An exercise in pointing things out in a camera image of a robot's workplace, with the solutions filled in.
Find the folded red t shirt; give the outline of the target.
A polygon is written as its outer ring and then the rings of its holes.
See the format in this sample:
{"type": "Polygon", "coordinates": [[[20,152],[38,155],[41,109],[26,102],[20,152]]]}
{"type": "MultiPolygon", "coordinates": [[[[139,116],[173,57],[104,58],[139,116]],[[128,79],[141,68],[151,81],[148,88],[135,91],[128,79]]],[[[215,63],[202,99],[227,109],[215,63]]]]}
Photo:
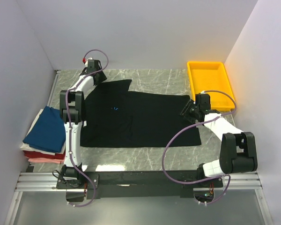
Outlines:
{"type": "Polygon", "coordinates": [[[23,151],[24,155],[28,158],[47,158],[47,159],[58,159],[58,160],[63,160],[65,158],[65,153],[60,154],[56,153],[53,155],[50,154],[44,154],[41,152],[36,152],[36,151],[23,151]]]}

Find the folded white t shirt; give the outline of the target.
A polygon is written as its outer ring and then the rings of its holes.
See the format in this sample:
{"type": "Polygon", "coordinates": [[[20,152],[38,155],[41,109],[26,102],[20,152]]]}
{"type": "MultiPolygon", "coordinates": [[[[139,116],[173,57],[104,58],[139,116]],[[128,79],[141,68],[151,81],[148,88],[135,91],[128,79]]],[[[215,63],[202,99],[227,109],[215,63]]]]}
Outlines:
{"type": "MultiPolygon", "coordinates": [[[[27,132],[27,135],[28,135],[28,134],[30,133],[30,131],[33,129],[33,127],[34,127],[35,123],[37,122],[37,120],[38,120],[40,114],[42,113],[42,111],[43,111],[43,109],[40,109],[40,111],[37,113],[35,119],[33,120],[32,124],[31,124],[31,126],[30,126],[30,128],[29,128],[29,130],[28,130],[28,132],[27,132]]],[[[22,142],[22,144],[21,144],[21,146],[20,146],[20,149],[21,149],[22,151],[35,151],[35,152],[40,152],[40,153],[42,153],[41,150],[32,148],[32,147],[29,146],[29,144],[26,144],[26,143],[24,143],[24,142],[22,142]]]]}

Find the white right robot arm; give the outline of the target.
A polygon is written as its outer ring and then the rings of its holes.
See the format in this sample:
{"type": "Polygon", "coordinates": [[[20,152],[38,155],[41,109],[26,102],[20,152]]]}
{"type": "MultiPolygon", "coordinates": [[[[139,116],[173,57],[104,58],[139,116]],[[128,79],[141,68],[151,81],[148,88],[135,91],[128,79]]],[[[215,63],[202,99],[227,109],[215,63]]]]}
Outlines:
{"type": "Polygon", "coordinates": [[[207,90],[195,95],[195,100],[189,100],[180,113],[180,116],[191,123],[191,127],[203,125],[221,141],[219,159],[202,164],[196,181],[186,182],[197,183],[201,187],[207,187],[215,178],[232,173],[254,172],[258,167],[254,134],[236,128],[224,118],[232,112],[220,113],[212,110],[210,92],[226,95],[232,100],[234,108],[237,107],[228,94],[218,90],[207,90]]]}

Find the aluminium rail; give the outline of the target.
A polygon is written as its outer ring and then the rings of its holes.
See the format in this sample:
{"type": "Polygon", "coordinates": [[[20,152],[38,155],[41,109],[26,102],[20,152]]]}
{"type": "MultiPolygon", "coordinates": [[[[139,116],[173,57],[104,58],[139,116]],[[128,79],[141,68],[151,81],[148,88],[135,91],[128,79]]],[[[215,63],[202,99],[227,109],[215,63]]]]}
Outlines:
{"type": "MultiPolygon", "coordinates": [[[[231,174],[228,190],[257,190],[262,189],[259,176],[256,172],[231,174]]],[[[19,175],[16,192],[50,192],[56,188],[57,178],[49,172],[22,172],[19,175]]]]}

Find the black t shirt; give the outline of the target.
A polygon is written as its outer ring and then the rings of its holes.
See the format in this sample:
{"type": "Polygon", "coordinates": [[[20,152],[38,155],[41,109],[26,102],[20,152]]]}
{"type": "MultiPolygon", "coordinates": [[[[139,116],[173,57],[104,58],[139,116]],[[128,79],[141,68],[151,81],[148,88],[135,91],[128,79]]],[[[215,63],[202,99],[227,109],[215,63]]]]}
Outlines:
{"type": "Polygon", "coordinates": [[[188,95],[130,91],[132,80],[104,82],[85,98],[80,145],[98,148],[165,147],[190,122],[180,116],[188,95]]]}

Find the black base crossbar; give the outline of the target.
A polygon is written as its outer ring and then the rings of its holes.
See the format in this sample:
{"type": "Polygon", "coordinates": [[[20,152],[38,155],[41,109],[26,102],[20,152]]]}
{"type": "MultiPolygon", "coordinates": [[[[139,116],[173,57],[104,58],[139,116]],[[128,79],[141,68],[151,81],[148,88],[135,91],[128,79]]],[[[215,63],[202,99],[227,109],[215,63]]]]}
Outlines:
{"type": "Polygon", "coordinates": [[[179,196],[193,198],[195,188],[222,188],[221,178],[182,185],[169,180],[162,171],[85,172],[94,182],[96,199],[111,197],[179,196]]]}

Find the folded blue t shirt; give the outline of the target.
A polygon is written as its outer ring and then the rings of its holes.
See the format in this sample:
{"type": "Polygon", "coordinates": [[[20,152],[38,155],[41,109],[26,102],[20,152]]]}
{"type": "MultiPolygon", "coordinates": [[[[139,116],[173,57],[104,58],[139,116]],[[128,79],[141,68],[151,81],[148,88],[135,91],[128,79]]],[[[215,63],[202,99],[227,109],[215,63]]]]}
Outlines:
{"type": "Polygon", "coordinates": [[[61,153],[65,140],[66,132],[59,110],[46,106],[23,143],[37,150],[61,153]]]}

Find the yellow plastic bin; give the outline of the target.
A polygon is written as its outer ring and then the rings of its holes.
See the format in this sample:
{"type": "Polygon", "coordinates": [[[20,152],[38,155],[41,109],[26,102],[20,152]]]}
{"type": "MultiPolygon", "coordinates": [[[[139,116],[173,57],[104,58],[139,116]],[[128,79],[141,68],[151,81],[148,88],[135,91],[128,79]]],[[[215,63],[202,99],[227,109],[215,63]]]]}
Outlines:
{"type": "MultiPolygon", "coordinates": [[[[187,72],[190,81],[192,98],[204,90],[222,91],[230,97],[234,97],[225,66],[222,62],[189,61],[187,62],[187,72]]],[[[229,97],[217,93],[209,92],[211,108],[218,111],[231,111],[234,104],[229,97]]]]}

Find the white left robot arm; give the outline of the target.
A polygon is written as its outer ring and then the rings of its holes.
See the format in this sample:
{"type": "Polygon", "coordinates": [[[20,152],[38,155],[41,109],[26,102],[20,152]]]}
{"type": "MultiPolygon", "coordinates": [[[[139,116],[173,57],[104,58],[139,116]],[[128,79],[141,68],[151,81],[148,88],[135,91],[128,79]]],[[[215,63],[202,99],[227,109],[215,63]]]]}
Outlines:
{"type": "Polygon", "coordinates": [[[86,182],[82,175],[80,154],[81,129],[86,122],[85,92],[107,79],[101,62],[92,58],[83,59],[85,65],[78,81],[59,95],[60,117],[66,133],[66,154],[60,171],[60,179],[73,188],[80,188],[86,182]]]}

